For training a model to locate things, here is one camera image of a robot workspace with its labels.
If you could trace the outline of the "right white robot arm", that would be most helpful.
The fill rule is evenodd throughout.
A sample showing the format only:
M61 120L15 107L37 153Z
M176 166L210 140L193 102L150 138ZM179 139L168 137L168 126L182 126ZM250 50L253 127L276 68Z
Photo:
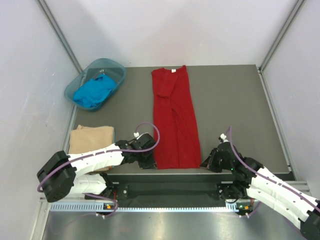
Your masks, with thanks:
M219 184L223 200L254 199L290 221L307 240L320 238L320 201L278 178L251 157L242 156L229 141L221 142L200 165L214 173L231 171L234 181Z

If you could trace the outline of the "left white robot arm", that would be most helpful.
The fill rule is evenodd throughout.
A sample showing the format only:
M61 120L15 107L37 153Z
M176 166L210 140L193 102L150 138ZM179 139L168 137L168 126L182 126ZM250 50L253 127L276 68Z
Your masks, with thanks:
M36 174L39 180L37 191L44 193L49 203L77 194L109 198L114 187L97 171L134 162L153 163L153 150L158 143L149 133L143 133L132 140L119 140L89 152L55 152Z

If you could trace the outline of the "red t-shirt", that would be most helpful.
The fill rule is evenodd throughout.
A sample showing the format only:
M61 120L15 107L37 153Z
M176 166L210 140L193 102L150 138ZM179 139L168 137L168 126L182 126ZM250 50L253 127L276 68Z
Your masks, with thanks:
M198 169L202 162L187 67L152 73L154 150L158 169Z

